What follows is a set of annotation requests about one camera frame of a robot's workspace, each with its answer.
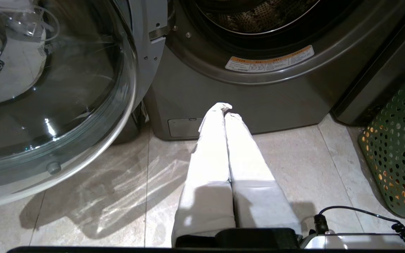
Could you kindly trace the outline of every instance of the perforated plastic basket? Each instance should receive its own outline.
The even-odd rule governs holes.
[[[359,136],[387,205],[405,217],[405,85]]]

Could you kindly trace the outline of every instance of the tile floor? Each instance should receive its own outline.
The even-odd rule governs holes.
[[[327,116],[319,125],[254,136],[305,234],[313,228],[312,216],[330,205],[392,216],[356,152],[357,134]],[[21,245],[170,247],[195,144],[161,141],[145,128],[134,141],[110,147],[72,178],[1,206],[0,252]],[[392,232],[391,223],[365,214],[325,214],[338,233]]]

